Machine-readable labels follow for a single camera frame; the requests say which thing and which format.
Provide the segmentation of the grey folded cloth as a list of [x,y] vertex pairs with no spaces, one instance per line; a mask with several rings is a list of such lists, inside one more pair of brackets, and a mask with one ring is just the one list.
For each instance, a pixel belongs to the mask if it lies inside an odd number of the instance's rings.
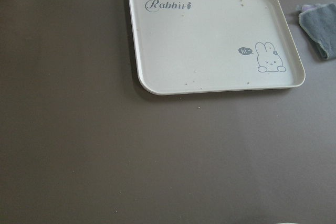
[[298,21],[323,60],[335,59],[335,3],[304,4]]

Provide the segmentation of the cream rabbit tray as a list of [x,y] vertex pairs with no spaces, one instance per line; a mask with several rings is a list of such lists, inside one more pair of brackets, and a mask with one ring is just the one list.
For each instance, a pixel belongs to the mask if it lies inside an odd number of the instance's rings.
[[306,73],[278,0],[129,0],[139,82],[156,95],[286,89]]

